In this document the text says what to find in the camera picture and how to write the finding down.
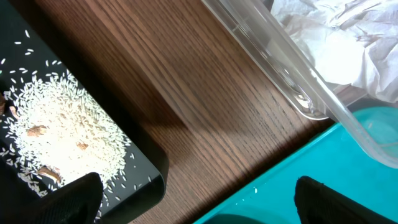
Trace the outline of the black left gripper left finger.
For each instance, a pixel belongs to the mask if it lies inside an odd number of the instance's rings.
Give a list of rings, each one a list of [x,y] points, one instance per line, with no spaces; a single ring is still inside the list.
[[[95,172],[44,197],[18,177],[1,177],[1,223],[94,223],[102,194]]]

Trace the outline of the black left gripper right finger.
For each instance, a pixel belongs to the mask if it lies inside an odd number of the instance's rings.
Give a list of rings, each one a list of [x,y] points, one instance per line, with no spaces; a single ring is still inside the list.
[[[297,180],[294,203],[304,224],[397,224],[308,176]]]

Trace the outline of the pile of white rice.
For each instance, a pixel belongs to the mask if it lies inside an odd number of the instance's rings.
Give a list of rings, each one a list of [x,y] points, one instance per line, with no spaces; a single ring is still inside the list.
[[[95,172],[104,198],[109,180],[126,166],[132,140],[72,73],[45,79],[31,73],[19,90],[1,93],[1,164],[39,197]]]

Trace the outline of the white napkin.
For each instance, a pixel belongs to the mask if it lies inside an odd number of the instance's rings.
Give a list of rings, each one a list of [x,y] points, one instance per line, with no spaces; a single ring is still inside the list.
[[[326,82],[397,102],[397,0],[277,0],[271,14]]]

